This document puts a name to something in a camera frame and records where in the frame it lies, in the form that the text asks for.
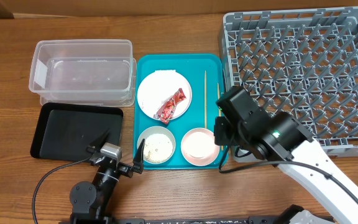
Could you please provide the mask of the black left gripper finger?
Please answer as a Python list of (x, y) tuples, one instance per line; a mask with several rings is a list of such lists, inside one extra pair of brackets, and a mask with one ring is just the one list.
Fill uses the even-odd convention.
[(88, 144), (86, 147), (86, 152), (88, 153), (95, 153), (99, 152), (104, 144), (108, 141), (109, 137), (109, 130), (107, 129), (102, 135), (97, 137), (94, 141)]
[(145, 139), (142, 139), (133, 158), (132, 170), (138, 174), (143, 173), (144, 170), (144, 146)]

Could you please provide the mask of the rice pile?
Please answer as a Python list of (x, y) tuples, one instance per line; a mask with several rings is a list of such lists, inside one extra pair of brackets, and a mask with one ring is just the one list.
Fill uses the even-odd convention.
[(165, 134), (151, 134), (145, 139), (144, 159), (153, 164), (167, 161), (173, 154), (173, 143)]

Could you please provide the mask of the grey bowl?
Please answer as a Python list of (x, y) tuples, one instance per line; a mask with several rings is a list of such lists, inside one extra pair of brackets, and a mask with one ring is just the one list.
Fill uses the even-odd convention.
[(144, 140), (144, 161), (149, 164), (163, 164), (175, 152), (176, 140), (174, 135), (163, 126), (152, 126), (145, 129), (138, 137), (137, 146)]

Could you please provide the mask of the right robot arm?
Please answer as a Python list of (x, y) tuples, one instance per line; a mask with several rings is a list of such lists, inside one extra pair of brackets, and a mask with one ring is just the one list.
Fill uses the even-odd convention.
[(256, 163), (220, 173), (275, 166), (304, 187), (339, 223), (358, 223), (358, 186), (323, 151), (319, 141), (287, 112), (274, 117), (241, 86), (233, 86), (216, 102), (214, 142), (239, 146)]

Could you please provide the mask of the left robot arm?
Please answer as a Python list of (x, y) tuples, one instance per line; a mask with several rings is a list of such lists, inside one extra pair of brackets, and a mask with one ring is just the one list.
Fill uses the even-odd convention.
[(79, 182), (71, 189), (70, 223), (118, 223), (106, 213), (112, 193), (120, 177), (143, 173), (145, 139), (141, 140), (131, 165), (121, 161), (122, 149), (108, 139), (109, 131), (106, 131), (86, 147), (92, 153), (89, 163), (98, 170), (91, 182)]

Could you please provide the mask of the red snack wrapper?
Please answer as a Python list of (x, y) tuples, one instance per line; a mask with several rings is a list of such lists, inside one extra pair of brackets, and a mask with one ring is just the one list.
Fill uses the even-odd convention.
[(154, 118), (164, 124), (168, 124), (173, 118), (177, 104), (184, 101), (186, 96), (181, 88), (179, 88), (173, 96), (171, 96), (154, 114)]

